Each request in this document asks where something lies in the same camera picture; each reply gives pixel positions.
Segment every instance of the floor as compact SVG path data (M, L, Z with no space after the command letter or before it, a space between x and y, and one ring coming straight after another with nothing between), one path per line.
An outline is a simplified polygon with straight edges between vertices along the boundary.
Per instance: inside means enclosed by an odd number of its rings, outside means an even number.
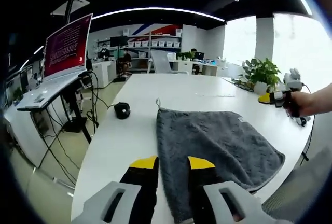
M111 83L106 88L99 90L99 97L110 105L115 96L125 83ZM84 92L84 97L91 97L91 92ZM91 101L83 105L83 113L91 109ZM101 122L106 113L106 106L103 102L97 101L98 121ZM90 120L86 123L87 129L93 136L93 124ZM68 172L77 179L79 169L69 160L60 146L64 147L66 154L78 166L81 166L88 148L88 143L82 133L61 132L59 139L56 139L51 150L58 160L67 168ZM25 193L33 208L39 213L47 224L70 223L73 184L65 176L54 157L48 152L38 169L29 163L25 157L14 149L11 155L11 163L15 171L17 181ZM66 185L54 183L53 178L65 182Z

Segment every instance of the office chair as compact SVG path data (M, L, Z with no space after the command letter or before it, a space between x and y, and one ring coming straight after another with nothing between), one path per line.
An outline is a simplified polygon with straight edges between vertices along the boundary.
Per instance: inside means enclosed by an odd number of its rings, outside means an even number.
M149 73L151 70L151 65L153 62L155 73L158 74L187 74L188 72L184 71L173 71L170 66L170 62L167 57L167 52L162 50L152 50L151 51L151 57L152 59L149 60L148 70Z

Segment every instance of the computer mouse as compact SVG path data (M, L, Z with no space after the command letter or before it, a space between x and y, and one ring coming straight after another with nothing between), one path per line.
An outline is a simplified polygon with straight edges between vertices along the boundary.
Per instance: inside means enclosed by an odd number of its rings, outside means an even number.
M130 114L129 104L120 102L114 106L114 111L118 119L127 119Z

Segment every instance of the window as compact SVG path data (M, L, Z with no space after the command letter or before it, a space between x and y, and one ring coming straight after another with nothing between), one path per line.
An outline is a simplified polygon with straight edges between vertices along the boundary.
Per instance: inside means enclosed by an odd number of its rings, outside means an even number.
M332 46L323 26L316 20L290 14L274 14L272 61L282 72L280 78L297 68L301 81L311 91L332 82Z
M227 62L242 65L255 56L256 17L240 18L227 22L223 57Z

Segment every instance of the towel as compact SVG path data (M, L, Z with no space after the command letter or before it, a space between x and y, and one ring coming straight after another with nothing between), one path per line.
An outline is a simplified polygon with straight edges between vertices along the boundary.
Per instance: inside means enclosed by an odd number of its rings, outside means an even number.
M217 175L248 191L265 185L282 167L278 152L239 114L159 108L157 142L161 176L175 223L192 218L188 156L212 162Z

